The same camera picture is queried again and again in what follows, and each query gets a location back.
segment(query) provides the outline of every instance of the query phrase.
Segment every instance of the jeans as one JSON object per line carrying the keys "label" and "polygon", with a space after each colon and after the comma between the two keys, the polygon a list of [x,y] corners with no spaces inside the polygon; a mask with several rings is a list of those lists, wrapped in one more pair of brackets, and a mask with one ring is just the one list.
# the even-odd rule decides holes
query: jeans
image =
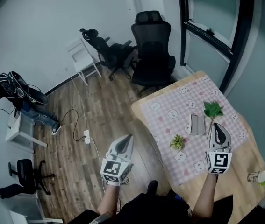
{"label": "jeans", "polygon": [[20,112],[33,119],[35,122],[42,122],[43,124],[50,125],[52,128],[58,127],[58,123],[56,122],[57,117],[55,115],[50,115],[36,105],[31,107],[29,111],[21,109]]}

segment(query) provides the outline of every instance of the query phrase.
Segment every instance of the white side table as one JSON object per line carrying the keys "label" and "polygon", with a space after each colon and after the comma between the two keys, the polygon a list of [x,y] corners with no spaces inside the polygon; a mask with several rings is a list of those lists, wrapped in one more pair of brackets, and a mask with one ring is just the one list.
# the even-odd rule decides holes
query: white side table
{"label": "white side table", "polygon": [[24,215],[10,211],[11,218],[14,224],[28,224],[28,223],[63,223],[62,219],[43,218],[42,220],[27,220]]}
{"label": "white side table", "polygon": [[29,153],[34,153],[33,143],[47,147],[47,144],[33,137],[33,123],[14,110],[7,124],[6,141]]}

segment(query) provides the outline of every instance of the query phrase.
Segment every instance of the electrical cable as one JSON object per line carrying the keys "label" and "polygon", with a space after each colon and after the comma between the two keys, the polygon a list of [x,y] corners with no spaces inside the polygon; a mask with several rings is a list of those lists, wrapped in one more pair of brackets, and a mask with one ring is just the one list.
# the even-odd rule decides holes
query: electrical cable
{"label": "electrical cable", "polygon": [[84,117],[85,117],[85,120],[86,120],[86,114],[85,114],[85,106],[84,106],[84,102],[82,102],[82,98],[81,98],[81,96],[80,96],[80,93],[78,92],[78,89],[77,89],[77,87],[76,87],[76,85],[75,85],[75,83],[74,83],[73,80],[72,80],[72,82],[73,82],[73,85],[75,86],[76,92],[78,93],[79,98],[80,98],[80,101],[81,101],[81,103],[82,103],[82,109],[83,109],[83,111],[84,111]]}
{"label": "electrical cable", "polygon": [[[78,89],[77,89],[77,87],[76,87],[76,85],[75,85],[75,83],[74,83],[72,77],[71,77],[71,80],[72,80],[72,82],[73,82],[73,84],[74,84],[74,86],[75,86],[76,92],[77,92],[78,95],[79,95],[80,101],[81,101],[81,103],[82,103],[82,109],[83,109],[83,111],[84,111],[84,117],[85,117],[85,120],[87,121],[87,119],[86,119],[86,115],[85,115],[85,106],[84,106],[84,103],[83,103],[83,101],[82,101],[82,98],[81,98],[81,96],[80,96],[80,93],[79,93],[79,91],[78,91]],[[92,142],[93,142],[93,144],[94,144],[94,146],[95,146],[95,149],[96,149],[96,152],[97,152],[97,155],[98,155],[98,160],[99,160],[99,168],[101,168],[100,155],[99,155],[99,152],[98,152],[97,146],[96,146],[94,140],[93,140],[91,137],[90,137],[90,140],[92,140]],[[124,181],[123,183],[121,183],[122,185],[127,185],[127,184],[129,183],[129,178],[128,178],[128,177],[126,177],[126,178],[127,178],[127,180]],[[103,191],[104,191],[104,193],[105,193],[104,180],[103,180],[103,177],[102,177],[102,176],[101,176],[101,180],[102,180]],[[119,204],[119,211],[118,211],[118,212],[120,212],[120,211],[121,211],[120,190],[119,190],[119,196],[118,196],[118,204]]]}
{"label": "electrical cable", "polygon": [[76,129],[76,125],[77,125],[77,123],[78,123],[78,119],[79,119],[79,115],[78,115],[78,112],[77,112],[77,110],[75,110],[75,109],[70,109],[65,115],[64,115],[64,117],[63,117],[63,119],[61,120],[61,121],[59,121],[59,123],[62,123],[63,121],[64,121],[64,119],[66,118],[66,115],[70,112],[70,111],[75,111],[76,113],[77,113],[77,120],[76,120],[76,123],[75,123],[75,126],[74,126],[74,129],[73,129],[73,139],[75,140],[75,141],[80,141],[82,138],[85,138],[86,136],[84,135],[84,136],[82,136],[80,139],[76,139],[75,137],[74,137],[74,132],[75,132],[75,129]]}
{"label": "electrical cable", "polygon": [[11,115],[11,114],[13,113],[14,109],[12,110],[11,113],[8,113],[5,109],[1,109],[1,108],[0,108],[0,110],[3,110],[3,111],[6,112],[8,115]]}
{"label": "electrical cable", "polygon": [[11,114],[13,113],[14,109],[12,110],[11,113],[8,113],[5,109],[0,109],[0,110],[3,110],[3,111],[6,112],[8,115],[11,115]]}

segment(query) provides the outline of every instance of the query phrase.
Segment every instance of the sneaker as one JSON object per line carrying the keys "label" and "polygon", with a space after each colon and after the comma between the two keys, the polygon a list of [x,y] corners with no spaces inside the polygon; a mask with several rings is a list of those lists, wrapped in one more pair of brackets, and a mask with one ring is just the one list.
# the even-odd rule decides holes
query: sneaker
{"label": "sneaker", "polygon": [[157,191],[157,186],[158,186],[158,183],[156,180],[151,181],[147,188],[147,194],[155,195]]}
{"label": "sneaker", "polygon": [[55,128],[53,128],[53,130],[52,130],[52,135],[56,135],[57,133],[58,133],[58,131],[61,129],[61,125],[60,124],[58,124],[58,126],[57,127],[55,127]]}
{"label": "sneaker", "polygon": [[54,116],[54,117],[52,118],[52,120],[55,121],[55,122],[57,122],[57,123],[59,123],[59,120],[58,120],[58,117],[57,117],[57,116]]}

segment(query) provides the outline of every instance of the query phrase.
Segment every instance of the green plant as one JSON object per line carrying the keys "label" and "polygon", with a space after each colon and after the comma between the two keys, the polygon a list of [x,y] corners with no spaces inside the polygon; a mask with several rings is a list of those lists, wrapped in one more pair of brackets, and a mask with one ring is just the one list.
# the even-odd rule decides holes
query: green plant
{"label": "green plant", "polygon": [[174,139],[170,142],[170,147],[175,147],[176,149],[181,150],[183,147],[183,137],[176,134]]}
{"label": "green plant", "polygon": [[224,114],[222,112],[223,107],[220,107],[220,105],[217,102],[211,102],[211,103],[204,102],[204,106],[205,106],[204,110],[205,115],[211,118],[211,123],[207,134],[208,138],[214,119],[216,118],[216,116],[223,116]]}

